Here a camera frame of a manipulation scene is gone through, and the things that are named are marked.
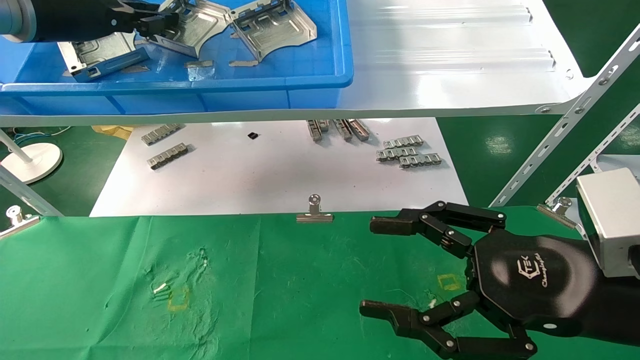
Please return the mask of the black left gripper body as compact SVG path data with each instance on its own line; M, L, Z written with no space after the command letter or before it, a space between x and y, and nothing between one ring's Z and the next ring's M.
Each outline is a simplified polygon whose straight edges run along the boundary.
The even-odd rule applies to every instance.
M34 0L34 43L86 42L134 30L135 10L119 0Z

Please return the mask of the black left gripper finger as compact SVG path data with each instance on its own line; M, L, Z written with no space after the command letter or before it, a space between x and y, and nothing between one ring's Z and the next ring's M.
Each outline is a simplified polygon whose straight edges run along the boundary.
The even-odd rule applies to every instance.
M155 16L162 14L158 3L145 0L118 0L118 12L137 16Z
M178 23L179 14L156 14L135 20L133 27L141 37L149 38L164 34L167 29L174 29Z

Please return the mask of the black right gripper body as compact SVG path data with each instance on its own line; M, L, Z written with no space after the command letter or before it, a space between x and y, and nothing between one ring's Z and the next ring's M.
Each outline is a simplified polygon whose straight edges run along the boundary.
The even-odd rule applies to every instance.
M475 242L470 265L477 311L499 330L522 327L554 337L585 330L601 271L584 241L492 232Z

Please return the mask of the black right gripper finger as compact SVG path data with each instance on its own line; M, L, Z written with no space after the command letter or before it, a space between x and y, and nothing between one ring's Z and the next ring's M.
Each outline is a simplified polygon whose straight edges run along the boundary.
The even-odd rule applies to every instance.
M395 216L373 216L370 232L377 235L421 235L458 259L470 258L473 240L458 228L489 234L506 227L506 215L497 210L437 201L425 208L402 208Z
M455 337L445 326L482 309L482 297L467 291L450 301L420 311L399 304L362 300L359 314L387 321L398 337L423 342L443 360L528 360L538 347L523 326L507 324L506 338Z

